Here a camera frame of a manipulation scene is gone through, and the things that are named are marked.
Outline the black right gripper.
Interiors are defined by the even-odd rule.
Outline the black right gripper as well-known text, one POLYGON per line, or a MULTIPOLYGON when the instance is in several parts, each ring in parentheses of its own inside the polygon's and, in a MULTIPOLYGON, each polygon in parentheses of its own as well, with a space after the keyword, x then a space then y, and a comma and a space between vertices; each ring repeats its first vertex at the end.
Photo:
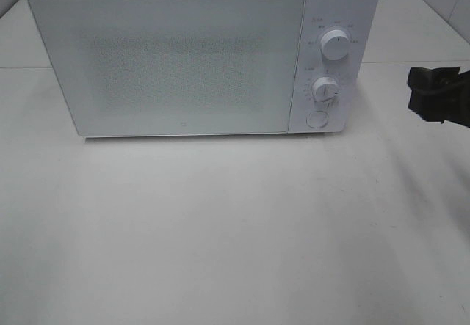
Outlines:
POLYGON ((469 71, 459 67, 412 67, 408 108, 424 121, 449 121, 469 127, 469 71))

